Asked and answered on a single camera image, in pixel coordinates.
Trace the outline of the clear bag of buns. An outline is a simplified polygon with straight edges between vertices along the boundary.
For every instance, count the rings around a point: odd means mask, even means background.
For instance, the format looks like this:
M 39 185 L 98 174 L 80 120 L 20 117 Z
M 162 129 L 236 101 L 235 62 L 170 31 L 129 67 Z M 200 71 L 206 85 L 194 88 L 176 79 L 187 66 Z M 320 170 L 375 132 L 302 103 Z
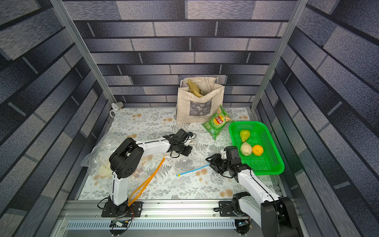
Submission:
M 205 160 L 216 153 L 220 153 L 223 146 L 217 142 L 211 141 L 191 141 L 189 146 L 192 147 L 190 154 L 186 157 L 180 155 L 178 158 L 169 156 L 168 164 L 172 166 L 176 175 L 190 173 L 202 169 L 209 165 Z

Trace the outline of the beige round fruit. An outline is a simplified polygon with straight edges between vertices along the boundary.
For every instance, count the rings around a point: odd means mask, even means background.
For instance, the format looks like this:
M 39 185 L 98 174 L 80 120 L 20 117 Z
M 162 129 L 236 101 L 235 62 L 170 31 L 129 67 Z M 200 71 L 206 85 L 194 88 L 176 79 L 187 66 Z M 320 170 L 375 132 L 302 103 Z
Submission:
M 252 154 L 252 147 L 249 143 L 244 142 L 240 146 L 240 152 L 243 156 L 250 156 Z

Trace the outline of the yellow pear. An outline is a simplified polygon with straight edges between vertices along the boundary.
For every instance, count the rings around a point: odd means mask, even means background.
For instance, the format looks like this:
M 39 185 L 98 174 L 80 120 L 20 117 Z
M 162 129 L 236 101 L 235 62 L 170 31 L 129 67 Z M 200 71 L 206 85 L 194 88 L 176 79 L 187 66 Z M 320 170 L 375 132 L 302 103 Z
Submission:
M 255 155 L 255 156 L 261 156 L 263 155 L 264 153 L 264 149 L 261 145 L 255 145 L 252 147 L 252 153 Z

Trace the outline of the green fruit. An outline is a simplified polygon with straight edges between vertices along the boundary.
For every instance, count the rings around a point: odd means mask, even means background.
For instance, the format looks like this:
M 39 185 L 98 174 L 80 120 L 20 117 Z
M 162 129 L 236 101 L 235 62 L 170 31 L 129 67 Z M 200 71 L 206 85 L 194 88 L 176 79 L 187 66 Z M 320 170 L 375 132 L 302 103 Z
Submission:
M 251 136 L 251 133 L 249 130 L 241 130 L 240 131 L 240 139 L 242 143 L 245 143 Z

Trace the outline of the clear orange zip-top bag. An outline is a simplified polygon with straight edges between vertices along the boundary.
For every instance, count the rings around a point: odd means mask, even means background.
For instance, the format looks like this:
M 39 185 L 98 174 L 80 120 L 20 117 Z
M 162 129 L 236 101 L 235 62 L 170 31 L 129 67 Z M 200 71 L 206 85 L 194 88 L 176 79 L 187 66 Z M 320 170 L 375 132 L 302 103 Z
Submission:
M 105 169 L 106 176 L 113 177 L 113 189 L 110 195 L 115 206 L 125 203 L 128 198 L 129 178 L 137 170 L 141 158 L 166 153 L 170 144 L 166 139 L 153 141 L 135 141 L 107 132 L 92 152 L 84 158 L 83 165 L 88 166 L 89 173 Z

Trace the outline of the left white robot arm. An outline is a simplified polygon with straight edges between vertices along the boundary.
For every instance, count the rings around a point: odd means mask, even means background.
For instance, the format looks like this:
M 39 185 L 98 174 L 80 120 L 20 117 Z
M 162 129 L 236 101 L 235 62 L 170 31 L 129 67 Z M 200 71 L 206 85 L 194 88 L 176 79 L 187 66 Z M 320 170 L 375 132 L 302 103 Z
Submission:
M 147 142 L 126 138 L 109 158 L 113 175 L 112 203 L 119 206 L 128 200 L 129 177 L 137 170 L 141 158 L 158 153 L 169 153 L 172 158 L 176 158 L 173 154 L 187 157 L 192 150 L 188 142 L 194 138 L 195 134 L 183 129 Z

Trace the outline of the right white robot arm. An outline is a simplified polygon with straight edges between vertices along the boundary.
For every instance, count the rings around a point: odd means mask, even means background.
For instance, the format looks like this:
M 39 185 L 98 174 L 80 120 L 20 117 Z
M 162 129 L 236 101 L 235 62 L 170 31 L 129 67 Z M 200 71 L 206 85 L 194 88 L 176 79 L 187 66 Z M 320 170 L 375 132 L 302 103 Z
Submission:
M 205 159 L 219 175 L 229 173 L 246 191 L 233 195 L 231 204 L 215 207 L 215 212 L 247 215 L 259 227 L 264 237 L 302 237 L 303 231 L 293 202 L 267 188 L 255 175 L 253 168 L 244 164 L 236 146 L 228 146 L 222 154 Z

